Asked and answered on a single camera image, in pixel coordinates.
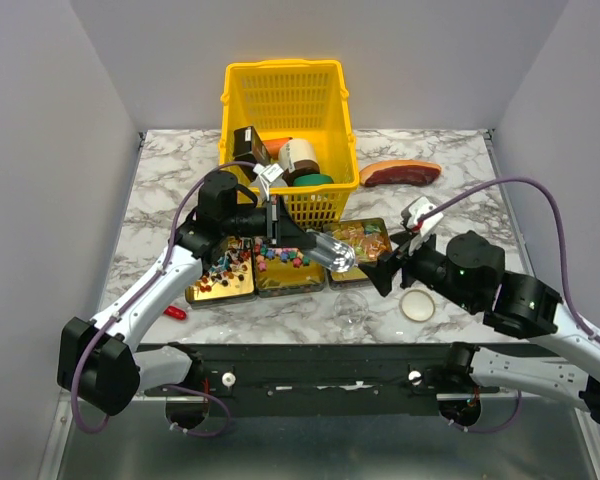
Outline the metal candy scoop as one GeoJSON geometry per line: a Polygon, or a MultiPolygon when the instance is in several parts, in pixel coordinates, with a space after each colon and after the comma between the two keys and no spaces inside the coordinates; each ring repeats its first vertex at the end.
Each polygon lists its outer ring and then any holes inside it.
{"type": "Polygon", "coordinates": [[[307,234],[315,241],[312,248],[303,250],[311,261],[335,273],[348,272],[357,266],[352,246],[323,232],[309,230],[307,234]]]}

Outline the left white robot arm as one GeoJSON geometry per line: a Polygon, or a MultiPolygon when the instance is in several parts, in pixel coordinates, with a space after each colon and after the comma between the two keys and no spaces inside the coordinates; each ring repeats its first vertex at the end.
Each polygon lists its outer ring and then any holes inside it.
{"type": "Polygon", "coordinates": [[[261,203],[237,177],[215,168],[190,191],[198,197],[187,216],[177,214],[156,263],[120,298],[89,320],[72,318],[60,341],[58,384],[71,405],[84,400],[108,416],[119,414],[139,391],[172,387],[194,393],[200,368],[178,347],[139,351],[153,323],[184,290],[218,261],[231,237],[268,237],[280,247],[308,250],[315,238],[303,230],[280,199],[261,203]]]}

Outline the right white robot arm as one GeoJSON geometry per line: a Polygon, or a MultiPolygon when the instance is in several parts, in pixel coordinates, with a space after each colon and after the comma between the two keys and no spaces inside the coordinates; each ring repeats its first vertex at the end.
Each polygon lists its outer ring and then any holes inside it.
{"type": "Polygon", "coordinates": [[[562,401],[590,415],[600,425],[600,346],[596,336],[576,324],[565,300],[553,288],[505,268],[505,252],[473,231],[454,237],[445,252],[430,238],[414,253],[403,248],[360,264],[381,296],[393,278],[404,287],[418,281],[497,333],[527,340],[561,357],[547,362],[516,357],[466,342],[454,342],[445,360],[427,368],[419,388],[436,393],[464,393],[507,388],[562,401]]]}

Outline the gold candy tin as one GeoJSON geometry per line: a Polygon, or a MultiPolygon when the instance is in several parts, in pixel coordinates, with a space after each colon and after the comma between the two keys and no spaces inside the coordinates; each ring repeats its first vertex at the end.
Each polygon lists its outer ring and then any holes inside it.
{"type": "Polygon", "coordinates": [[[255,287],[263,298],[319,292],[326,285],[325,269],[296,248],[255,237],[253,254],[255,287]]]}
{"type": "Polygon", "coordinates": [[[242,301],[255,295],[253,241],[230,237],[227,249],[184,293],[191,306],[242,301]]]}
{"type": "MultiPolygon", "coordinates": [[[[348,220],[326,224],[322,232],[350,245],[357,263],[374,263],[382,253],[391,252],[392,246],[386,225],[381,218],[348,220]]],[[[370,284],[368,277],[359,269],[344,273],[328,272],[332,289],[360,287],[370,284]]]]}

